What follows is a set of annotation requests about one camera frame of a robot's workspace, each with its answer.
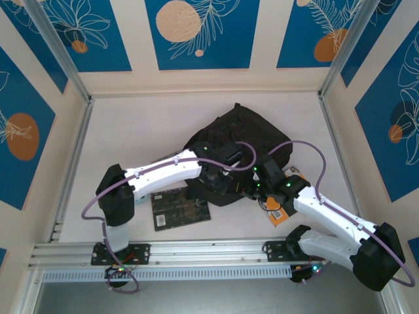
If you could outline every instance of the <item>gray floor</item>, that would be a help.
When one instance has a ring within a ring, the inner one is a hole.
[[[307,286],[288,279],[258,279],[153,282],[141,287],[141,292],[127,296],[108,291],[105,283],[44,284],[35,313],[385,313],[380,295],[340,266],[331,266]]]

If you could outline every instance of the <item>black backpack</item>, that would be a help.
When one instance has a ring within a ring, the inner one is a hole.
[[[241,106],[239,103],[234,105],[233,110],[215,119],[209,126],[198,131],[185,145],[189,148],[198,141],[206,141],[209,144],[222,146],[229,141],[243,141],[252,145],[258,156],[267,154],[279,144],[290,141],[288,136],[275,128],[271,123],[262,118],[254,111]],[[278,149],[272,157],[277,164],[283,168],[289,161],[293,151],[293,145],[286,145]],[[252,153],[249,149],[243,149],[243,158],[240,166],[250,164]],[[252,169],[247,171],[232,171],[233,177],[228,190],[223,195],[212,192],[198,179],[186,180],[188,184],[188,195],[202,198],[216,206],[225,206],[243,198],[236,191],[238,184],[248,175],[252,175]]]

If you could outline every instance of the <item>black bag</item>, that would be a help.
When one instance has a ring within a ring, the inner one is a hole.
[[[279,144],[289,141],[290,139],[280,130],[275,128],[271,123],[266,121],[254,111],[241,106],[239,103],[234,105],[233,110],[218,117],[206,128],[198,131],[185,148],[189,148],[198,141],[206,141],[209,144],[222,146],[229,141],[243,141],[252,145],[258,156],[267,154]],[[289,157],[293,151],[293,145],[285,145],[278,149],[272,157],[277,164],[283,168],[289,161]],[[244,167],[251,163],[252,153],[248,148],[243,149],[243,158],[240,167]],[[225,206],[243,198],[236,191],[236,187],[246,175],[251,175],[252,169],[247,171],[232,171],[230,175],[233,177],[228,190],[223,195],[212,192],[198,179],[186,180],[189,187],[189,195],[196,196],[207,200],[216,206]]]

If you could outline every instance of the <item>orange tag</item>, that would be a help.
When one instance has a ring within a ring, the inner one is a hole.
[[[275,211],[279,208],[281,208],[281,205],[276,202],[274,198],[269,197],[266,201],[266,208],[270,211]]]

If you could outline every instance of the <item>white wall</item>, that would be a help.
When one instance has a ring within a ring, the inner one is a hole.
[[[81,73],[81,77],[93,95],[318,90],[328,67],[276,69],[294,2],[261,0],[249,69],[159,71],[145,2],[111,0],[132,72]]]
[[[7,249],[0,273],[0,312],[8,313],[34,243],[46,240],[84,104],[70,84],[61,94],[2,10],[0,29],[1,48],[56,113],[23,210],[0,201],[0,247]]]
[[[386,221],[395,227],[407,266],[412,270],[416,282],[419,282],[419,269],[407,240],[419,234],[419,190],[393,203],[390,202],[354,108],[417,23],[418,12],[417,0],[403,0],[348,89],[345,89],[342,81],[338,79],[326,98],[348,172],[361,203],[361,211],[377,224]],[[403,271],[399,271],[397,276],[409,281]],[[407,309],[410,308],[406,313],[419,313],[419,285],[415,288],[395,286],[401,289],[407,301]]]

